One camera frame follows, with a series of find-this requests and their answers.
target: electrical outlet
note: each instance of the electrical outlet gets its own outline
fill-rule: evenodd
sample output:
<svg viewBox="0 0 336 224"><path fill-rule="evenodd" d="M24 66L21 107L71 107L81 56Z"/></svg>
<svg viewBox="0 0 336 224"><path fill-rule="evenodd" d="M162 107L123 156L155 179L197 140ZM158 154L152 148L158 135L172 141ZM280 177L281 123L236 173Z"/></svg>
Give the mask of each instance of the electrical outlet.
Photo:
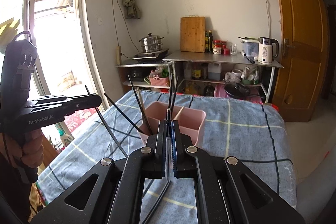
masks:
<svg viewBox="0 0 336 224"><path fill-rule="evenodd" d="M98 18L97 18L97 21L98 21L98 25L104 25L104 24L103 24L103 20L101 19L101 17L98 17Z"/></svg>

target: black pot with lid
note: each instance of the black pot with lid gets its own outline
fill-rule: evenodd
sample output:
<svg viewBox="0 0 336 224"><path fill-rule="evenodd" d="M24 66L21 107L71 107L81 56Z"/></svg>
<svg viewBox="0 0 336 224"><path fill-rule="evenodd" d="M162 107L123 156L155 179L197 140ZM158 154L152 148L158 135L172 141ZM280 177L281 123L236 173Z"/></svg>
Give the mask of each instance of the black pot with lid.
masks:
<svg viewBox="0 0 336 224"><path fill-rule="evenodd" d="M230 82L224 85L225 92L230 98L245 100L246 97L260 97L265 99L264 96L260 95L250 95L251 90L249 87L244 86L240 83Z"/></svg>

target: white kettle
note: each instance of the white kettle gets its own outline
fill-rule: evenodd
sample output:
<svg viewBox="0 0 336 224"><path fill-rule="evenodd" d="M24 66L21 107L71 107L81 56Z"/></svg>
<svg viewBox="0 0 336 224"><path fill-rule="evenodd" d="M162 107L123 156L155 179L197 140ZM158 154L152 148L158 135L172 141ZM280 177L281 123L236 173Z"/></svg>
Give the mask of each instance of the white kettle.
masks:
<svg viewBox="0 0 336 224"><path fill-rule="evenodd" d="M273 59L279 55L279 42L268 37L260 37L259 42L258 62L262 64L272 63ZM275 55L273 55L273 44L276 45L275 48L277 49Z"/></svg>

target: glass cup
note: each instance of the glass cup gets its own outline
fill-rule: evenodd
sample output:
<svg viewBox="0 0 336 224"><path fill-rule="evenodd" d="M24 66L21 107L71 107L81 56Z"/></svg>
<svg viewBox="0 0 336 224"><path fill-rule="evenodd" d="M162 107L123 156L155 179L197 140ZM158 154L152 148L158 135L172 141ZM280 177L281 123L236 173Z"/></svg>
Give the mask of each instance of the glass cup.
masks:
<svg viewBox="0 0 336 224"><path fill-rule="evenodd" d="M231 55L236 55L237 54L237 44L231 45L230 49L231 49Z"/></svg>

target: wooden cutting board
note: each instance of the wooden cutting board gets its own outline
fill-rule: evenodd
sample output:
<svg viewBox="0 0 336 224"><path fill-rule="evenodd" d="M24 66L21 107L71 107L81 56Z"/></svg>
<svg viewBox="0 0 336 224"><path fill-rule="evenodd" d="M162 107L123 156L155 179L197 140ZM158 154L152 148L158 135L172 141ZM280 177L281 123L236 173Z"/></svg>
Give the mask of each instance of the wooden cutting board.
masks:
<svg viewBox="0 0 336 224"><path fill-rule="evenodd" d="M181 17L181 51L205 52L205 17Z"/></svg>

